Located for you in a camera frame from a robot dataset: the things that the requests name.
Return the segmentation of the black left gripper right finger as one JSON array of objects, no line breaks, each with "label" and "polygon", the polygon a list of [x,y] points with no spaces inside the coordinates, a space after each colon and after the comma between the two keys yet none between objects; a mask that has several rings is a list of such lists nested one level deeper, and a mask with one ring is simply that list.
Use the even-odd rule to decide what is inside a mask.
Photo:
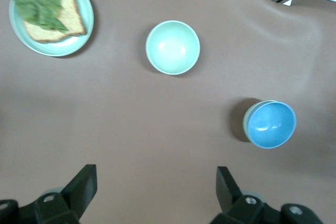
[{"label": "black left gripper right finger", "polygon": [[244,195],[226,166],[217,167],[216,196],[222,212],[211,223],[280,223],[280,212],[257,196]]}]

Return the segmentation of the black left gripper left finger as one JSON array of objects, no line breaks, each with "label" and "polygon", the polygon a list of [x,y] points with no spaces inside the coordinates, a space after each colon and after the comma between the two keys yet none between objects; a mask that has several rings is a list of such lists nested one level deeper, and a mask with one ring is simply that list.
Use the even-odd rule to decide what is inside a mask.
[{"label": "black left gripper left finger", "polygon": [[87,164],[60,192],[44,194],[34,202],[37,222],[79,223],[97,190],[97,167]]}]

